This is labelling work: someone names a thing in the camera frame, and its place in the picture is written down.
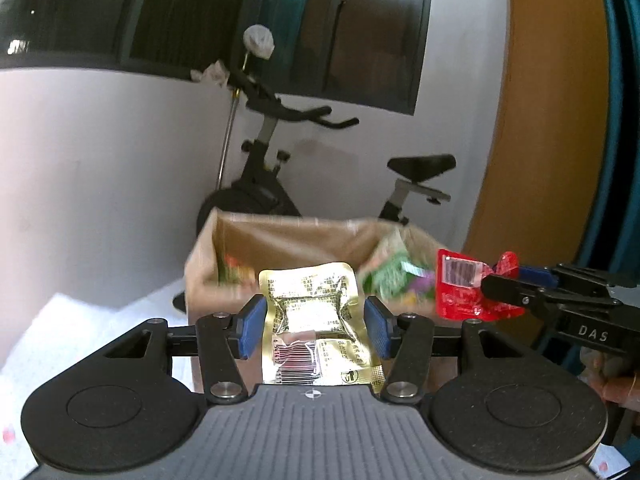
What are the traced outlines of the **person's right hand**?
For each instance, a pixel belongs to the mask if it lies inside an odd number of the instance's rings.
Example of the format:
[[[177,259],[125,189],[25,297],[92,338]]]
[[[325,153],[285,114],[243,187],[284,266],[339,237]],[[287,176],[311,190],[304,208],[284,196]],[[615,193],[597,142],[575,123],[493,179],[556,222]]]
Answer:
[[[579,357],[584,366],[579,378],[603,401],[639,411],[639,373],[631,373],[623,358],[589,348],[581,348]]]

